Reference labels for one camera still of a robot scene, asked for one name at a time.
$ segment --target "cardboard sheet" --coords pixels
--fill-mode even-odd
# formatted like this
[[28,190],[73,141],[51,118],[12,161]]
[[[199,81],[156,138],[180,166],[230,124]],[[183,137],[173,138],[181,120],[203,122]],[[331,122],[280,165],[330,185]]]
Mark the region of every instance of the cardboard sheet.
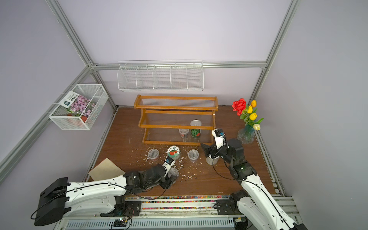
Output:
[[105,158],[101,163],[89,171],[88,174],[94,181],[97,181],[124,175],[125,172],[110,161],[109,158]]

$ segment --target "white wire basket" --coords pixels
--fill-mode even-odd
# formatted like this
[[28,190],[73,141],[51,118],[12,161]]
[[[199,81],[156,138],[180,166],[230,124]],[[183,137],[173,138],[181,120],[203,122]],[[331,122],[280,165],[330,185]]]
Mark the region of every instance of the white wire basket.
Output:
[[87,120],[83,122],[81,118],[82,115],[72,117],[68,116],[69,112],[67,111],[67,108],[61,105],[58,105],[54,109],[54,111],[49,115],[49,118],[62,130],[91,130],[97,116],[100,114],[109,97],[107,96],[104,87],[99,84],[77,84],[72,91],[90,99],[91,101],[88,105],[90,103],[96,103],[92,112],[87,117]]
[[121,91],[204,89],[202,63],[174,63],[164,66],[154,63],[119,65],[117,79]]

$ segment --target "wooden shelf rack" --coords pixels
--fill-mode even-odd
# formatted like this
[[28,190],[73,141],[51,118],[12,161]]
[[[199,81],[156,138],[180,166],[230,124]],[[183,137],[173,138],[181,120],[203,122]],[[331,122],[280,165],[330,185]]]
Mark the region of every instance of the wooden shelf rack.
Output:
[[[217,97],[138,95],[134,108],[142,111],[138,126],[145,129],[144,144],[213,144],[211,130],[216,128]],[[192,120],[201,121],[202,126],[191,126]],[[201,129],[201,136],[193,138],[189,133],[187,138],[182,138],[178,131],[180,128]]]

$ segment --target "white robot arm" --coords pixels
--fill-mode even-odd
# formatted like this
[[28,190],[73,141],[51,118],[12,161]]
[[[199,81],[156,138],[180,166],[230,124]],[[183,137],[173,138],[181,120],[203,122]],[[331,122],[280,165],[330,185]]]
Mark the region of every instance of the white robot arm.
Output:
[[206,157],[224,159],[233,177],[244,189],[233,193],[229,200],[217,200],[215,208],[219,215],[244,214],[258,230],[306,230],[297,225],[277,204],[267,191],[254,168],[244,159],[244,149],[237,139],[226,140],[222,129],[214,129],[215,144],[201,144]]
[[134,212],[137,216],[141,202],[126,202],[124,195],[141,193],[156,185],[170,188],[177,180],[167,174],[174,163],[167,157],[163,165],[100,181],[68,183],[67,177],[59,178],[40,194],[36,217],[31,218],[36,226],[43,226],[63,217],[132,216],[127,209],[133,207],[138,208]]

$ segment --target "watermelon can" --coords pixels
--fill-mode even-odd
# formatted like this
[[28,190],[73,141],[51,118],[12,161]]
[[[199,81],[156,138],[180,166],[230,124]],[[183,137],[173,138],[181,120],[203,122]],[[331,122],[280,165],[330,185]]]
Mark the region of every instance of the watermelon can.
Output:
[[[202,126],[202,122],[200,120],[192,120],[190,126]],[[193,138],[199,138],[201,136],[201,130],[192,129],[190,130],[190,135]]]
[[173,160],[179,159],[179,157],[180,157],[180,149],[179,149],[179,147],[176,146],[176,145],[170,146],[167,149],[167,155],[169,157],[171,157]]

